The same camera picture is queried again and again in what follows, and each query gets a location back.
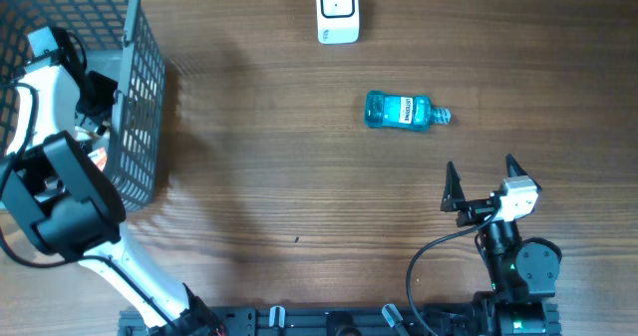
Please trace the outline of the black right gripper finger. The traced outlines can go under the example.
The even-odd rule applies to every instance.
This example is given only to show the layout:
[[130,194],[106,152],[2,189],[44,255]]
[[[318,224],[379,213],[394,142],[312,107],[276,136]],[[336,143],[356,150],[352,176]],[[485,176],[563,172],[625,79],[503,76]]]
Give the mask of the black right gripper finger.
[[527,172],[520,166],[512,154],[505,157],[505,166],[508,177],[526,176]]
[[466,197],[461,186],[461,177],[453,162],[447,163],[446,183],[444,187],[441,211],[459,211],[465,207]]

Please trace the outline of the blue mouthwash bottle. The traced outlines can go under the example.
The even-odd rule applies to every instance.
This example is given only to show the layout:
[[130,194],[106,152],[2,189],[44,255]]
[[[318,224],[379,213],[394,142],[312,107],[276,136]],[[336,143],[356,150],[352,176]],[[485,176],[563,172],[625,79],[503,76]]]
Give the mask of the blue mouthwash bottle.
[[370,91],[364,107],[364,123],[371,129],[427,131],[431,125],[448,125],[452,112],[438,107],[426,95],[393,95]]

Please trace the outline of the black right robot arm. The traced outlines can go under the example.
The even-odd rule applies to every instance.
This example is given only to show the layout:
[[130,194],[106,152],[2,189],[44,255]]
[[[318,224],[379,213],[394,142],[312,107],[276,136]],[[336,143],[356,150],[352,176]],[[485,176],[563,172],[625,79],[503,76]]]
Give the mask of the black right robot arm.
[[446,335],[559,335],[555,296],[562,253],[553,242],[521,237],[517,221],[532,214],[541,186],[511,155],[507,177],[489,197],[467,200],[461,177],[447,165],[441,210],[458,214],[457,226],[475,226],[475,246],[487,269],[490,291],[437,313]]

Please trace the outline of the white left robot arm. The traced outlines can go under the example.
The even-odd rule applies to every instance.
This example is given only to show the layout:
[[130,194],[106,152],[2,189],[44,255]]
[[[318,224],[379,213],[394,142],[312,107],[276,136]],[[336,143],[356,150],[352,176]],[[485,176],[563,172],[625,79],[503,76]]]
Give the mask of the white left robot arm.
[[117,82],[88,68],[79,38],[29,33],[33,53],[10,85],[18,127],[1,163],[1,201],[31,244],[103,277],[140,313],[149,335],[223,335],[219,319],[159,268],[130,234],[116,188],[77,140],[76,116],[110,115]]

